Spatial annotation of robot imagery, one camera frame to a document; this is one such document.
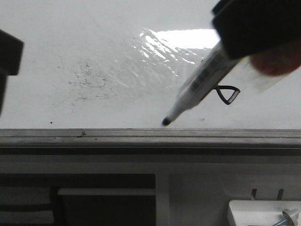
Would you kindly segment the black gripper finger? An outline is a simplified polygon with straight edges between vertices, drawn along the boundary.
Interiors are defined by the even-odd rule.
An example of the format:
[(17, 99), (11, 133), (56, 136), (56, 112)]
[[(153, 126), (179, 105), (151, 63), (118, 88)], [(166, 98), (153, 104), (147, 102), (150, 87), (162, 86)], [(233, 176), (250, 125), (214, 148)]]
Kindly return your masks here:
[(0, 31), (0, 112), (2, 112), (8, 76), (19, 73), (24, 42)]
[(232, 59), (301, 39), (299, 0), (220, 0), (212, 25)]

